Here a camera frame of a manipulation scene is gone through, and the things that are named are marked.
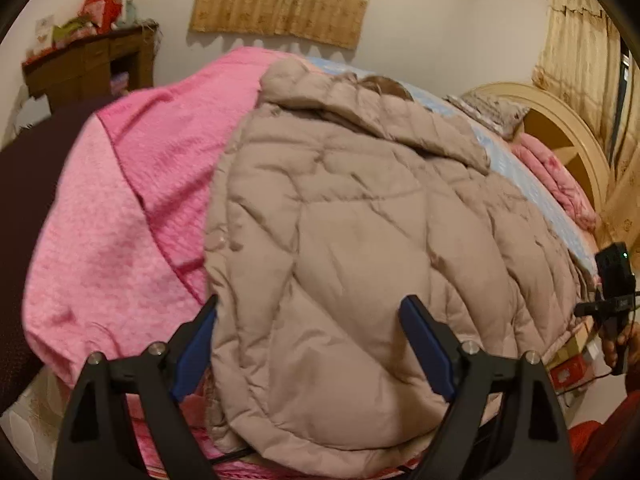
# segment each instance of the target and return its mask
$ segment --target blue bed sheet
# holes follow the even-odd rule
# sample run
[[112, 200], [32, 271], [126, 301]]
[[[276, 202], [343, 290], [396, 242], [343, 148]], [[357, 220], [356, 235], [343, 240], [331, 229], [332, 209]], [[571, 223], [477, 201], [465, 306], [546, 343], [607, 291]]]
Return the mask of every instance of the blue bed sheet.
[[[318, 57], [307, 58], [310, 62], [330, 74], [339, 74], [346, 70], [355, 72], [358, 77], [369, 75], [371, 72], [360, 70], [343, 63], [320, 59]], [[420, 104], [430, 108], [443, 116], [456, 113], [452, 105], [437, 98], [433, 94], [421, 88], [402, 83], [414, 99]], [[564, 241], [569, 250], [590, 270], [596, 273], [593, 255], [587, 250], [585, 243], [576, 225], [566, 215], [555, 198], [540, 184], [540, 181], [502, 144], [495, 142], [487, 135], [480, 124], [472, 125], [474, 133], [491, 158], [491, 169], [497, 171], [518, 186], [529, 200], [538, 206], [542, 214], [551, 222], [558, 236]]]

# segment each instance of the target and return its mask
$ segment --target hand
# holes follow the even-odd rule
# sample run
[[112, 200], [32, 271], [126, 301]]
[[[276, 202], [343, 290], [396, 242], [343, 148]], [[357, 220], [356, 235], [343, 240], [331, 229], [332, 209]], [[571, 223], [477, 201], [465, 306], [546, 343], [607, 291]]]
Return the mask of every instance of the hand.
[[602, 352], [604, 353], [604, 362], [613, 368], [618, 362], [618, 349], [616, 346], [624, 346], [629, 341], [629, 358], [628, 368], [635, 367], [640, 364], [640, 323], [629, 323], [616, 341], [607, 338], [604, 330], [600, 330], [602, 338]]

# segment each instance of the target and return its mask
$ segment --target wooden desk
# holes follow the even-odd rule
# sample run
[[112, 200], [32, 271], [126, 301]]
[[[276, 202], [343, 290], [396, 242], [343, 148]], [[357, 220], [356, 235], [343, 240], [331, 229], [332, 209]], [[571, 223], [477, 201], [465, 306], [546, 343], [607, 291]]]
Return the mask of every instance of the wooden desk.
[[129, 73], [129, 89], [154, 85], [157, 24], [114, 30], [75, 41], [22, 66], [33, 97], [43, 94], [54, 112], [64, 105], [111, 94], [111, 77]]

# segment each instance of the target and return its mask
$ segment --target fleece blanket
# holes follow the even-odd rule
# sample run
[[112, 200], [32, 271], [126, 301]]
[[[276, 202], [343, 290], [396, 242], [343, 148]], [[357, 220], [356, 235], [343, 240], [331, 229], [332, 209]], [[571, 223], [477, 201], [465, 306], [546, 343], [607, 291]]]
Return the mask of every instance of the fleece blanket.
[[[241, 48], [192, 77], [135, 92], [85, 125], [58, 183], [26, 282], [33, 351], [72, 386], [89, 353], [139, 354], [193, 319], [207, 291], [204, 219], [212, 172], [260, 76], [286, 54]], [[134, 415], [142, 417], [136, 402]], [[209, 456], [201, 396], [183, 405]], [[149, 465], [159, 465], [143, 438]]]

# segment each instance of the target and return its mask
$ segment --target person's arm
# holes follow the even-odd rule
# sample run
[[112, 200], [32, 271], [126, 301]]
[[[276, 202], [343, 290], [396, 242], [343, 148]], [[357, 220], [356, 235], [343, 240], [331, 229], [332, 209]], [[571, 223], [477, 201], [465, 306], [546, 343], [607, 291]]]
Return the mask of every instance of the person's arm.
[[640, 390], [640, 323], [629, 323], [618, 336], [617, 341], [611, 341], [602, 336], [602, 351], [604, 361], [614, 367], [618, 360], [616, 345], [625, 345], [629, 341], [628, 371], [626, 373], [626, 392], [630, 394]]

